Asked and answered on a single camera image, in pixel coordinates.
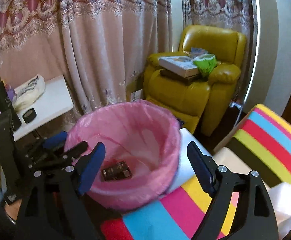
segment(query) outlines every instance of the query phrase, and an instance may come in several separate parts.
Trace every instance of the yellow leather recliner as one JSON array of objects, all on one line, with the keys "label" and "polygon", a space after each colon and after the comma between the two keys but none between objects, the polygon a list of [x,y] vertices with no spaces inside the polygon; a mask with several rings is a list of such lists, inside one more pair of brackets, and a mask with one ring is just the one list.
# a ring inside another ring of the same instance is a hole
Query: yellow leather recliner
[{"label": "yellow leather recliner", "polygon": [[[170,109],[191,133],[194,133],[203,114],[201,132],[210,136],[233,96],[241,74],[245,45],[245,35],[236,31],[203,25],[186,27],[178,52],[148,57],[143,80],[146,100]],[[163,69],[159,65],[160,57],[188,55],[191,47],[205,49],[222,62],[210,73],[208,81],[195,81],[187,86],[160,75]]]}]

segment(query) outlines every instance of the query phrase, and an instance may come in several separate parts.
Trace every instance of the striped fabric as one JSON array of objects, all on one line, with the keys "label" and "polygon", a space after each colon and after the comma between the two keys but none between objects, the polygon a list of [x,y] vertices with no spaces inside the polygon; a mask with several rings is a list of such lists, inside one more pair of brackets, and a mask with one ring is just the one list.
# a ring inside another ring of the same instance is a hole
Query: striped fabric
[{"label": "striped fabric", "polygon": [[291,125],[257,105],[227,147],[273,187],[291,184]]},{"label": "striped fabric", "polygon": [[[211,198],[203,192],[194,176],[181,187],[121,219],[101,225],[107,240],[189,240],[194,235]],[[235,206],[230,204],[219,238],[228,235],[234,218]]]}]

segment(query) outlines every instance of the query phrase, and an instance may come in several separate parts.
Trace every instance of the silver screw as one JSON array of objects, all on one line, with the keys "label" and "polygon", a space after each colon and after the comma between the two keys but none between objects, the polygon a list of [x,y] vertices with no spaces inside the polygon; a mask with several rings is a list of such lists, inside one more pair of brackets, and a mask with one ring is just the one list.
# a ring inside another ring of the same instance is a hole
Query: silver screw
[{"label": "silver screw", "polygon": [[225,167],[225,166],[219,166],[218,167],[218,169],[219,169],[219,171],[221,171],[221,172],[226,172],[227,171],[227,168]]},{"label": "silver screw", "polygon": [[66,168],[65,168],[65,171],[66,172],[71,172],[71,171],[73,171],[74,170],[74,167],[73,166],[67,166]]},{"label": "silver screw", "polygon": [[41,174],[42,174],[41,171],[36,171],[36,172],[34,173],[34,177],[40,177]]},{"label": "silver screw", "polygon": [[251,171],[253,177],[258,177],[259,173],[257,171]]}]

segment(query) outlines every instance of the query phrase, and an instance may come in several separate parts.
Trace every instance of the pink trash bag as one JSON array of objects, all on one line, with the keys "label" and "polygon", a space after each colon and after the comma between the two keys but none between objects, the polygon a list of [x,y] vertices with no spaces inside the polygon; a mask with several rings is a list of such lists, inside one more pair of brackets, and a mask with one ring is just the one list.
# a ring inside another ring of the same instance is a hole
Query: pink trash bag
[{"label": "pink trash bag", "polygon": [[98,109],[78,120],[68,132],[65,150],[86,141],[91,152],[105,145],[102,169],[120,161],[132,178],[103,181],[99,171],[88,195],[106,208],[128,211],[157,199],[172,183],[178,169],[179,122],[172,113],[148,101],[119,103]]}]

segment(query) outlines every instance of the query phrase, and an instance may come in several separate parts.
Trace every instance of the green plastic bag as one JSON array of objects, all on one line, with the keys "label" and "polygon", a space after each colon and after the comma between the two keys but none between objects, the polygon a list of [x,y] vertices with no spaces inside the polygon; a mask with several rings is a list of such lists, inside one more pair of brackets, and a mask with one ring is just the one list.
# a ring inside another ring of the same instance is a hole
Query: green plastic bag
[{"label": "green plastic bag", "polygon": [[203,77],[209,76],[211,71],[216,67],[218,61],[214,54],[203,54],[193,59],[193,64],[199,69]]}]

